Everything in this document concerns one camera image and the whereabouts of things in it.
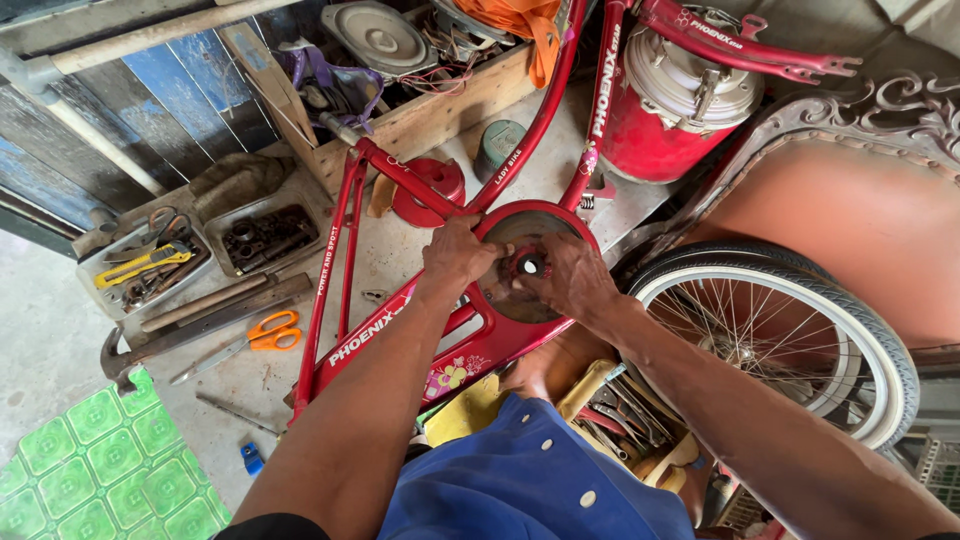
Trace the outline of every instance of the blue plastic clip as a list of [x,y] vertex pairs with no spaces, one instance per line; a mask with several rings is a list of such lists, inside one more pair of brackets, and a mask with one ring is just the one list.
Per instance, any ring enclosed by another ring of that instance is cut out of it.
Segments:
[[255,479],[263,470],[263,459],[260,458],[260,451],[256,449],[255,444],[247,443],[240,449],[240,455],[243,456],[243,466],[247,469],[247,474]]

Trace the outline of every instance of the green plastic mat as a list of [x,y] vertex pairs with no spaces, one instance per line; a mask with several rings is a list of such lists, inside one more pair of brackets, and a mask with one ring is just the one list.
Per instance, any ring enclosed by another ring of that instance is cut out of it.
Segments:
[[207,538],[230,520],[146,370],[23,437],[0,473],[0,538]]

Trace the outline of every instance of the orange strap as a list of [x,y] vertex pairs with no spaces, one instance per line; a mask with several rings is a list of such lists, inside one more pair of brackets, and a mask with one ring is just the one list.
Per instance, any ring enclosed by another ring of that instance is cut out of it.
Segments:
[[453,0],[464,13],[511,34],[532,38],[537,54],[530,65],[530,81],[537,88],[550,82],[560,54],[560,34],[553,19],[560,0]]

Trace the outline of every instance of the red bicycle frame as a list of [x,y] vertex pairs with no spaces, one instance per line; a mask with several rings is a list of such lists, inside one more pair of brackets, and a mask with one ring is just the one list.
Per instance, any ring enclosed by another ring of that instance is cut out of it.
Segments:
[[[593,235],[586,225],[573,214],[573,210],[580,203],[583,190],[587,187],[590,175],[597,162],[599,150],[603,145],[604,128],[608,106],[610,105],[609,97],[614,70],[616,69],[616,54],[622,34],[623,13],[630,8],[632,2],[633,0],[606,0],[605,2],[605,21],[601,41],[603,49],[593,94],[593,115],[590,119],[587,144],[583,155],[580,157],[574,177],[571,179],[560,203],[517,201],[500,207],[487,215],[474,229],[478,238],[482,238],[490,227],[505,215],[524,210],[541,210],[564,218],[577,230],[581,237],[591,242],[594,249],[598,249]],[[586,3],[586,0],[572,0],[570,3],[569,29],[566,31],[564,43],[561,45],[561,52],[554,68],[552,82],[546,90],[537,116],[527,130],[526,136],[493,174],[492,180],[484,185],[476,197],[465,207],[459,207],[448,201],[402,162],[384,152],[369,139],[359,137],[353,130],[340,124],[333,116],[325,115],[323,117],[323,122],[327,128],[344,142],[351,144],[352,147],[348,151],[347,161],[344,165],[344,180],[337,199],[333,221],[330,225],[326,253],[317,282],[317,296],[303,349],[300,379],[294,388],[294,418],[290,421],[291,424],[296,421],[306,406],[350,363],[356,354],[363,350],[366,343],[378,331],[390,324],[394,316],[403,310],[420,277],[420,273],[418,273],[362,323],[352,330],[349,328],[349,300],[356,254],[356,233],[361,214],[361,199],[367,166],[371,164],[388,178],[406,188],[414,197],[437,212],[444,220],[453,215],[486,211],[530,158],[553,119],[557,106],[563,98],[566,79],[569,75],[570,66],[573,64]],[[787,79],[802,80],[815,84],[816,81],[809,79],[811,72],[852,75],[854,72],[844,69],[843,63],[858,63],[858,59],[830,55],[807,55],[760,45],[739,37],[730,37],[670,0],[645,0],[640,6],[640,16],[644,24],[675,41],[684,49],[709,60],[733,65],[740,69],[765,73],[776,72],[777,75]],[[751,17],[751,15],[744,17],[745,23],[748,17]],[[762,19],[754,17],[752,20],[754,21],[754,28],[749,30],[749,35],[746,36],[748,39],[758,29],[761,29],[756,24],[756,20],[762,21]],[[723,46],[732,50],[710,43],[706,40],[708,38],[717,40]],[[348,219],[347,206],[351,193],[353,195],[353,206]],[[343,227],[349,229],[349,238],[343,298],[340,307],[340,324],[337,332],[338,341],[337,345],[328,351],[318,363],[316,361],[317,349],[324,316],[327,285]],[[444,328],[444,336],[461,327],[478,314],[483,319],[483,325],[479,330],[474,331],[434,358],[423,390],[421,409],[430,408],[440,400],[452,398],[476,380],[485,377],[493,369],[537,348],[573,323],[571,319],[566,317],[539,324],[525,324],[508,319],[492,308],[476,282],[467,288],[465,294],[469,303],[455,309],[450,314]]]

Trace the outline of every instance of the white button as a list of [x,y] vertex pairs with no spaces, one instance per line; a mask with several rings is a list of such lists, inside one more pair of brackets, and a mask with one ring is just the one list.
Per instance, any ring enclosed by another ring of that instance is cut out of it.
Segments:
[[580,496],[580,506],[584,508],[590,508],[596,502],[597,494],[593,490],[587,491],[587,493]]

